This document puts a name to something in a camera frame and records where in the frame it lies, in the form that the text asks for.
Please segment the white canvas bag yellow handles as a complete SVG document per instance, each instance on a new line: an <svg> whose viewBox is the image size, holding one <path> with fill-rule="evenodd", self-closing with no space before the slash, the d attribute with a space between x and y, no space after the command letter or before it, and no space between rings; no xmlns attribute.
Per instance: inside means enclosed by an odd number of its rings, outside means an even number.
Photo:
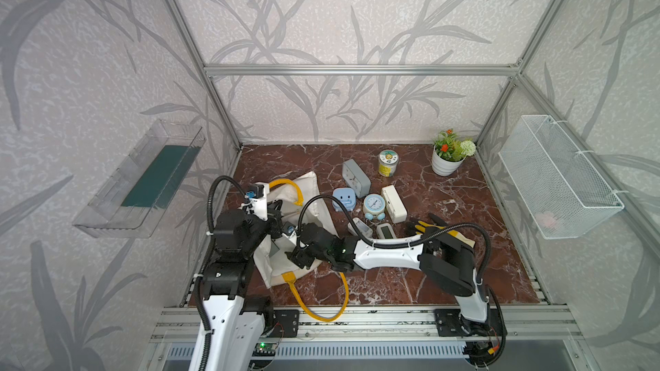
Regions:
<svg viewBox="0 0 660 371"><path fill-rule="evenodd" d="M265 185L266 201L268 204L281 207L281 226L275 229L273 235L268 235L261 242L254 254L256 268L266 289L275 286L287 285L296 299L299 307L311 318L325 323L335 322L347 308L349 302L349 288L345 275L341 275L344 287L344 302L338 312L332 317L322 317L312 312L300 297L295 282L312 273L319 267L321 261L313 259L311 265L300 268L288 259L287 254L292 252L299 242L297 238L298 218L303 223L312 223L325 228L330 234L336 235L328 206L318 199L310 204L309 201L320 193L318 178L315 172L310 171L295 180L280 178Z"/></svg>

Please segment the light blue square clock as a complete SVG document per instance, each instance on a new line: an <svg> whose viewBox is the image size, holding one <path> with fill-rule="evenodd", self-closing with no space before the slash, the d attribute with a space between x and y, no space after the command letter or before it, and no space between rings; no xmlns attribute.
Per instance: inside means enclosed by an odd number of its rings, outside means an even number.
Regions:
<svg viewBox="0 0 660 371"><path fill-rule="evenodd" d="M357 205L357 194L350 187L340 187L333 190L333 197L338 199L348 212L353 212Z"/></svg>

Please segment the white digital LCD clock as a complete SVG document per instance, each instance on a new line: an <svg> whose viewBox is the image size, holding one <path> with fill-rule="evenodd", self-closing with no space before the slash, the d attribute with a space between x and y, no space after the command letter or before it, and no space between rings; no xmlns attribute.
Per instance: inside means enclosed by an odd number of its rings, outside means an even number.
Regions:
<svg viewBox="0 0 660 371"><path fill-rule="evenodd" d="M379 239L393 240L396 238L394 228L389 223L381 223L376 226L376 234Z"/></svg>

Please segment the blue round alarm clock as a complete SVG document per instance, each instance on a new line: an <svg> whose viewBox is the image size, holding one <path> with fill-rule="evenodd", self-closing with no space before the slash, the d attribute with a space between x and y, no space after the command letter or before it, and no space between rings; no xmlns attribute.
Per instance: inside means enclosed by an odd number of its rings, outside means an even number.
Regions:
<svg viewBox="0 0 660 371"><path fill-rule="evenodd" d="M371 193L363 201L364 217L369 221L383 221L386 217L386 201L383 196Z"/></svg>

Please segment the grey square alarm clock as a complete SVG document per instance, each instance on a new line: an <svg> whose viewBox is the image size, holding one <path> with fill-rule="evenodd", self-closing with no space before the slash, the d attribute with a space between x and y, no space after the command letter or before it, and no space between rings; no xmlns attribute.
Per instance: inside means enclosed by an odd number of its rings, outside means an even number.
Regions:
<svg viewBox="0 0 660 371"><path fill-rule="evenodd" d="M354 159L342 164L342 177L359 199L371 193L371 180Z"/></svg>

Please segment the white rectangular alarm clock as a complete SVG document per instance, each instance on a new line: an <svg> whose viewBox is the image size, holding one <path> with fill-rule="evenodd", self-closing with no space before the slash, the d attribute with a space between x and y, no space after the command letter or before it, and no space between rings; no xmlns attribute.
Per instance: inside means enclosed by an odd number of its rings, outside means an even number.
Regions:
<svg viewBox="0 0 660 371"><path fill-rule="evenodd" d="M404 223L407 221L407 209L393 185L383 187L381 195L386 202L386 210L393 223Z"/></svg>

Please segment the small white button clock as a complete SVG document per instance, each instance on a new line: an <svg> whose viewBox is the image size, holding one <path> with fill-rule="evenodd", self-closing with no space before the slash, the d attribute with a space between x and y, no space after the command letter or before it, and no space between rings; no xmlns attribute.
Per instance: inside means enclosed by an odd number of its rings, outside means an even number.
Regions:
<svg viewBox="0 0 660 371"><path fill-rule="evenodd" d="M347 228L353 235L359 235L359 233L361 233L361 235L365 238L373 238L372 228L363 222L359 217L352 218L352 222L348 223Z"/></svg>

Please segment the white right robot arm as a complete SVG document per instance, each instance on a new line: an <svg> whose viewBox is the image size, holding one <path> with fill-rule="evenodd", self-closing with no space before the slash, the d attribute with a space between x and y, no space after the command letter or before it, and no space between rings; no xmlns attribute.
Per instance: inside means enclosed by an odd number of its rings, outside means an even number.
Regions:
<svg viewBox="0 0 660 371"><path fill-rule="evenodd" d="M299 219L294 228L294 247L286 257L299 268L325 261L345 275L361 269L406 268L422 272L444 293L455 297L459 310L437 318L438 331L459 337L476 337L464 353L468 363L485 369L505 351L507 330L502 307L493 288L484 281L492 256L487 231L476 223L448 224L431 214L427 221L407 223L406 238L371 239L354 221L354 233L345 238L315 223Z"/></svg>

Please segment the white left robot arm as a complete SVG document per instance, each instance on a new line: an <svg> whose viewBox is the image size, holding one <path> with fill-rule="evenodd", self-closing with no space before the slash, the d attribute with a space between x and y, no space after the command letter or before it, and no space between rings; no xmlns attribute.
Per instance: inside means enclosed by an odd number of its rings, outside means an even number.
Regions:
<svg viewBox="0 0 660 371"><path fill-rule="evenodd" d="M243 202L214 216L218 185L228 182ZM206 202L211 242L201 272L194 277L194 300L201 323L191 370L247 370L259 339L275 328L268 296L248 296L254 254L263 240L282 234L282 202L269 203L264 183L243 189L228 175L211 183Z"/></svg>

